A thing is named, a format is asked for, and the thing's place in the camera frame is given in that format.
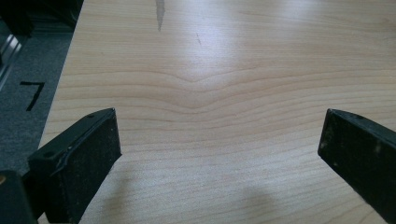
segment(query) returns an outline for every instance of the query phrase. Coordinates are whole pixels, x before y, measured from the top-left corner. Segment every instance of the table top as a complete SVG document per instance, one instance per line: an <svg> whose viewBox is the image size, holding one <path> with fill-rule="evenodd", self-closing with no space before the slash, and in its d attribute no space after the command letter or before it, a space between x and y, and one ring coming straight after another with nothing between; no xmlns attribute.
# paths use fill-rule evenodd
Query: table top
<svg viewBox="0 0 396 224"><path fill-rule="evenodd" d="M85 0L42 145L115 107L81 223L384 223L318 156L327 108L396 130L396 3Z"/></svg>

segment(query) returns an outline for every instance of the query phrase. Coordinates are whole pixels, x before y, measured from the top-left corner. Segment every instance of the floor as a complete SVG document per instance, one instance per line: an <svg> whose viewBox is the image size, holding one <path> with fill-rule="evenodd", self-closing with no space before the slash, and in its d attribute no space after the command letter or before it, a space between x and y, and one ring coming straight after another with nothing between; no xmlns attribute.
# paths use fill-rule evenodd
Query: floor
<svg viewBox="0 0 396 224"><path fill-rule="evenodd" d="M28 171L37 150L73 30L38 15L30 38L13 36L0 19L0 170Z"/></svg>

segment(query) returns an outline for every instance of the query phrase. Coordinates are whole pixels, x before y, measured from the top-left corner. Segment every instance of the light wood surface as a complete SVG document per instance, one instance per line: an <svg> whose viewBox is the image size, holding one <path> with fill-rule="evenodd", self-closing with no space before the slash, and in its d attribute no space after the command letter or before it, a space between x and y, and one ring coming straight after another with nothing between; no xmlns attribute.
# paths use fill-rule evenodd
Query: light wood surface
<svg viewBox="0 0 396 224"><path fill-rule="evenodd" d="M85 0L42 144L115 107L123 156L81 223L384 223L317 149L329 107L396 130L395 12Z"/></svg>

